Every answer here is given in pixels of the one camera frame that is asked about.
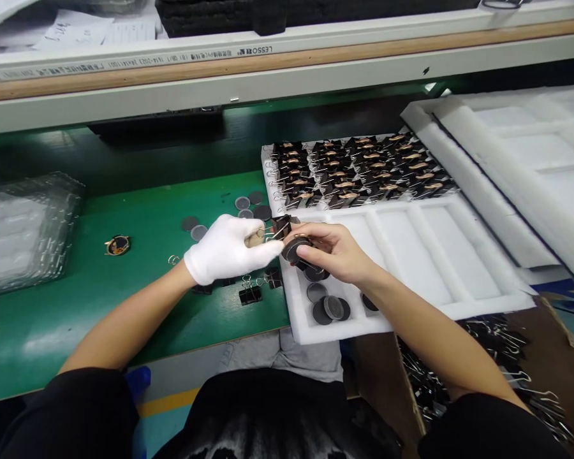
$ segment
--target person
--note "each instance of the person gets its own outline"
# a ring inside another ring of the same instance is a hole
[[[111,311],[11,424],[0,459],[131,459],[138,415],[121,370],[187,290],[263,268],[279,255],[281,241],[250,249],[244,245],[245,237],[262,224],[222,215],[185,253],[184,262]],[[286,241],[295,233],[316,242],[316,247],[298,247],[298,255],[360,289],[444,382],[452,403],[420,441],[423,459],[569,457],[482,347],[375,264],[344,226],[305,223]],[[323,382],[306,376],[310,365],[299,371],[297,366],[292,362],[212,377],[198,393],[183,429],[155,457],[392,457],[353,422],[336,368],[322,372],[334,375]]]

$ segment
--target yellow floor stripe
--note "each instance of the yellow floor stripe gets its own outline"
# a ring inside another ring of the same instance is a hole
[[[167,397],[144,403],[138,407],[138,414],[141,418],[148,418],[154,414],[174,410],[185,405],[191,405],[199,391],[200,388],[192,389],[187,392],[168,395]]]

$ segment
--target dark gray disc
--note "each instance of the dark gray disc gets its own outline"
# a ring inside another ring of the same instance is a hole
[[[378,311],[378,308],[375,306],[375,304],[372,303],[370,298],[365,296],[363,293],[362,293],[362,302],[364,303],[364,306],[366,306],[369,310]]]
[[[249,208],[251,202],[249,201],[249,198],[247,198],[246,196],[241,196],[240,198],[236,198],[236,200],[234,201],[234,205],[238,210],[243,210]]]
[[[253,209],[253,215],[259,220],[268,221],[272,218],[272,209],[269,206],[261,205]]]
[[[344,317],[344,306],[337,296],[326,296],[323,299],[323,308],[330,319],[341,320]]]
[[[304,277],[309,282],[319,282],[323,279],[327,279],[329,275],[326,276],[325,274],[326,271],[318,266],[308,266],[308,268],[304,270]]]
[[[323,284],[318,284],[317,282],[310,284],[306,289],[306,296],[313,303],[321,300],[324,296],[327,296],[327,288]]]
[[[313,305],[313,319],[319,325],[329,325],[332,323],[332,318],[327,315],[323,307],[323,298]]]
[[[249,209],[242,209],[238,213],[238,218],[253,218],[253,213]]]
[[[185,231],[191,231],[191,229],[198,224],[198,219],[193,216],[183,218],[183,221],[180,223],[180,226]]]
[[[251,201],[251,204],[260,204],[263,201],[263,193],[261,191],[251,191],[249,201]]]
[[[338,299],[340,300],[340,302],[342,303],[342,307],[344,308],[344,314],[342,315],[342,319],[340,319],[340,322],[344,322],[349,317],[351,317],[351,307],[344,298],[338,298]]]
[[[207,231],[208,228],[206,228],[204,225],[194,226],[191,228],[191,237],[194,241],[199,241],[204,237]]]

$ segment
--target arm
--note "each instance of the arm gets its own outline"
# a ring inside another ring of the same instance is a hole
[[[375,264],[343,225],[307,223],[294,233],[306,234],[326,249],[300,246],[297,253],[370,298],[395,332],[440,377],[453,401],[467,393],[484,393],[527,410],[474,338]]]
[[[59,374],[85,367],[123,368],[147,343],[187,290],[268,265],[280,241],[248,248],[244,239],[263,227],[256,219],[222,215],[202,241],[164,276],[130,296],[83,338]]]

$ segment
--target bare hand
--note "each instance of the bare hand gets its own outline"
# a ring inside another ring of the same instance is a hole
[[[319,247],[301,245],[297,254],[309,263],[322,267],[339,281],[358,284],[382,269],[365,254],[349,230],[341,224],[305,223],[296,227],[285,240],[289,241],[297,234],[308,236]]]

